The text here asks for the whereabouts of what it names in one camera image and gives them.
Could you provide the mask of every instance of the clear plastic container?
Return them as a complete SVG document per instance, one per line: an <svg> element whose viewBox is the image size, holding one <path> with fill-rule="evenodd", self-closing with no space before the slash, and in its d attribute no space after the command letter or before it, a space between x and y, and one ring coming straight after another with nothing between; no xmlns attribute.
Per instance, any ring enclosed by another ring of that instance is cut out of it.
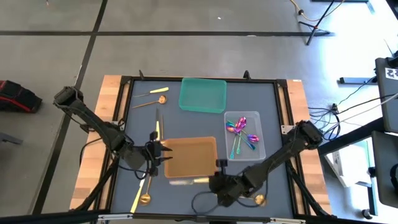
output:
<svg viewBox="0 0 398 224"><path fill-rule="evenodd" d="M222 113L226 105L226 81L183 78L178 103L187 111Z"/></svg>
<svg viewBox="0 0 398 224"><path fill-rule="evenodd" d="M256 148L255 150L251 149L250 146L237 136L235 133L229 132L225 130L225 141L226 141L226 155L229 161L257 161L263 160L266 158L266 149L264 147L264 138L262 136L262 129L261 129L261 120L260 114L257 111L227 111L224 114L224 125L227 121L232 123L236 123L240 117L244 116L246 118L246 126L244 127L243 131L247 134L255 134L259 138L259 142L250 142L244 132L241 132L241 137L244 138L247 142L254 145ZM232 154L232 146L235 141L235 148L233 157ZM239 139L240 142L240 153L237 153L237 146Z"/></svg>

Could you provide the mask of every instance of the gray tabletop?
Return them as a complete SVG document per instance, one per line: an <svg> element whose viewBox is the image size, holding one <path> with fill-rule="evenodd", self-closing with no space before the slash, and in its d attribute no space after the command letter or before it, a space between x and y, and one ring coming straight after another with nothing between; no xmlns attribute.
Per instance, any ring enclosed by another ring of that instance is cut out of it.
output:
<svg viewBox="0 0 398 224"><path fill-rule="evenodd" d="M386 78L386 68L389 68L385 58L376 59L377 83L379 85L380 96L396 94L398 91L398 80ZM398 100L391 100L381 105L384 128L388 132L398 133Z"/></svg>
<svg viewBox="0 0 398 224"><path fill-rule="evenodd" d="M150 105L142 108L130 109L126 134L130 136L136 145L143 145L149 140L149 133L155 129L155 111L159 107L164 116L164 138L194 138L214 136L217 143L219 159L226 159L224 138L224 113L198 113L181 110L178 106L181 82L134 82L133 95L139 95L151 90L168 86L166 92L168 101L165 105ZM130 107L155 101L160 94L152 94L139 98L132 98ZM279 116L276 107L273 84L269 83L228 83L227 104L225 111L258 111L261 116L263 140L267 157L276 152L281 146L281 133L279 128ZM246 166L254 162L229 162L228 174L237 174ZM130 212L132 203L139 188L137 180L132 172L118 171L113 204L111 211L114 213ZM191 209L191 201L195 194L209 191L208 184L195 184L174 186L169 184L169 179L164 176L164 165L159 166L159 175L152 178L149 194L152 201L147 206L138 205L137 213L156 213L168 215L194 215ZM265 184L258 191L265 193ZM254 205L252 200L241 199L242 202ZM228 208L218 207L208 215L226 217L279 217L292 218L291 200L285 166L279 166L269 176L268 203L265 207L246 208L234 203ZM195 201L198 211L209 210L216 205L214 195L205 195Z"/></svg>
<svg viewBox="0 0 398 224"><path fill-rule="evenodd" d="M384 205L398 208L398 195L390 178L391 167L398 164L398 137L374 131L372 142L379 200Z"/></svg>

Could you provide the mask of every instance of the colorful spoon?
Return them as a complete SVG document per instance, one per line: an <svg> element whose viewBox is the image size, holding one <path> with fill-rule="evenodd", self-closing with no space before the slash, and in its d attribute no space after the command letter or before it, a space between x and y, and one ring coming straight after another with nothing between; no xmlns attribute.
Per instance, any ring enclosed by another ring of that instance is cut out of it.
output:
<svg viewBox="0 0 398 224"><path fill-rule="evenodd" d="M238 122L235 124L236 132L240 133L243 131L243 128L246 126L246 118L240 117ZM236 153L239 155L241 153L241 139L239 138L238 147L236 148Z"/></svg>
<svg viewBox="0 0 398 224"><path fill-rule="evenodd" d="M243 139L244 142L246 142L246 144L247 144L252 150L255 150L255 149L256 149L256 147L255 147L253 144L251 144L250 142L248 142L246 139L244 139L244 138L242 137L241 134L239 134L239 133L236 132L236 130L235 130L235 125L234 125L233 123L227 122L225 126L226 126L227 131L233 132L233 133L235 133L237 136L239 136L241 139Z"/></svg>
<svg viewBox="0 0 398 224"><path fill-rule="evenodd" d="M227 130L229 131L229 132L236 132L235 130L234 130L234 124L232 123L232 122L230 122L230 121L227 121L227 123L226 123L226 126L227 126ZM251 141L251 142L258 142L258 141L260 141L260 139L255 135L255 134L248 134L248 133L246 133L244 130L241 130L247 137L248 137L248 140L249 141Z"/></svg>
<svg viewBox="0 0 398 224"><path fill-rule="evenodd" d="M231 151L231 155L229 155L229 159L234 159L235 158L235 155L234 155L235 143L236 143L236 135L234 137L234 144L232 144L232 151Z"/></svg>

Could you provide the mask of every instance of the concrete floor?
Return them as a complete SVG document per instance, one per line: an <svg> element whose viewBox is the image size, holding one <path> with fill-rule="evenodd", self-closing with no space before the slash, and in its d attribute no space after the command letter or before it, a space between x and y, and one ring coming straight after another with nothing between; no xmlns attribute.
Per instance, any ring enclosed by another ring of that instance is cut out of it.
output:
<svg viewBox="0 0 398 224"><path fill-rule="evenodd" d="M0 1L2 30L92 30L100 0ZM327 3L297 0L308 17L317 18ZM374 59L397 50L396 30L382 30L389 19L384 2L344 3L322 23L335 37L315 38L310 46L301 37L97 37L81 90L85 103L94 108L103 75L241 77L302 79L308 104L326 107L340 101L358 86L340 86L338 77L372 77ZM101 31L309 31L297 25L289 0L112 0ZM73 85L89 37L35 37L0 35L0 73L44 99L37 114L1 113L3 132L24 140L23 145L0 148L0 216L30 212L62 113L52 98L62 86ZM377 94L375 86L361 90L344 106ZM365 123L363 116L356 120ZM346 125L343 132L356 126ZM78 173L78 155L86 134L71 124L44 206L44 212L68 210ZM361 219L367 207L366 189L354 200L333 173L325 168L333 214Z"/></svg>

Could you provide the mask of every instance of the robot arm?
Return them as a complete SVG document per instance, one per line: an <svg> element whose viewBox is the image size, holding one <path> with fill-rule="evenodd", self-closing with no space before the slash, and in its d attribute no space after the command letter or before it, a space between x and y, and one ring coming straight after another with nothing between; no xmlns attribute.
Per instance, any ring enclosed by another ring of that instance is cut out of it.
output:
<svg viewBox="0 0 398 224"><path fill-rule="evenodd" d="M105 146L116 157L126 161L131 169L138 170L145 161L150 162L150 175L157 175L157 166L168 158L160 158L162 151L171 151L155 141L157 133L151 133L150 141L145 146L135 146L134 141L126 136L119 126L104 122L83 102L83 93L74 87L66 86L54 97L54 105L67 114L80 117L87 126L94 129L102 138Z"/></svg>
<svg viewBox="0 0 398 224"><path fill-rule="evenodd" d="M210 190L217 194L218 204L230 206L239 196L250 197L267 180L267 176L276 167L299 154L304 149L316 149L322 142L322 133L311 121L301 121L287 133L288 143L261 163L248 166L242 175L226 175L226 160L218 160L221 172L216 172L209 179Z"/></svg>

